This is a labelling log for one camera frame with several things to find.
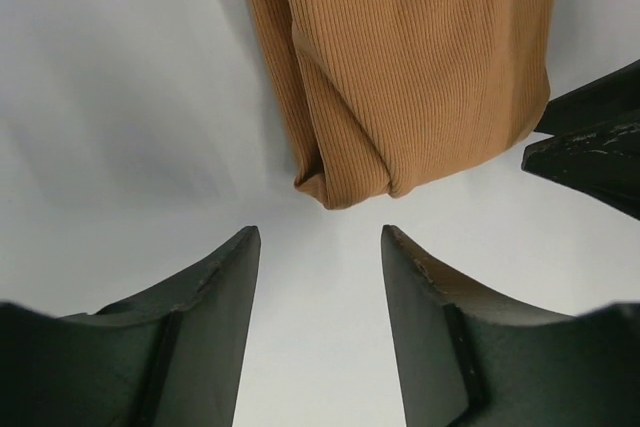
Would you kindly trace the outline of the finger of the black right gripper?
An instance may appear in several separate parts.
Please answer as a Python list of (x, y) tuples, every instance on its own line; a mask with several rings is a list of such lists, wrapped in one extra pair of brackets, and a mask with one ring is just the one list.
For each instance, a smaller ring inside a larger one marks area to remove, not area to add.
[(639, 218), (639, 123), (612, 121), (525, 148), (521, 169)]
[(563, 135), (639, 109), (640, 61), (548, 102), (536, 133)]

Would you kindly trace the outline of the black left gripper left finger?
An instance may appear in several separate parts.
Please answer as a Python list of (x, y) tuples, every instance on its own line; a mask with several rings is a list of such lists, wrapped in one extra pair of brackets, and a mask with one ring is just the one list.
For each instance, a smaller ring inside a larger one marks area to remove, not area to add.
[(256, 227), (93, 314), (1, 306), (5, 426), (229, 426), (260, 258)]

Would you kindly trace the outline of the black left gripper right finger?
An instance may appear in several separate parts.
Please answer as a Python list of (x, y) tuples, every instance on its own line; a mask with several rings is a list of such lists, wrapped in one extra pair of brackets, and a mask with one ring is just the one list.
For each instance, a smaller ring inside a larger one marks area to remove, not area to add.
[(635, 426), (639, 307), (567, 316), (506, 296), (381, 234), (382, 268), (410, 426)]

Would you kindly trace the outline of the mustard yellow tank top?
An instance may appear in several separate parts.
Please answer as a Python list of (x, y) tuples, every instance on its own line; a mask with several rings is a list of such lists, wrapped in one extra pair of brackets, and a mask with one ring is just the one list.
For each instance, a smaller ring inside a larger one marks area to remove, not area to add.
[(476, 167), (550, 96), (554, 0), (249, 0), (298, 191), (344, 209)]

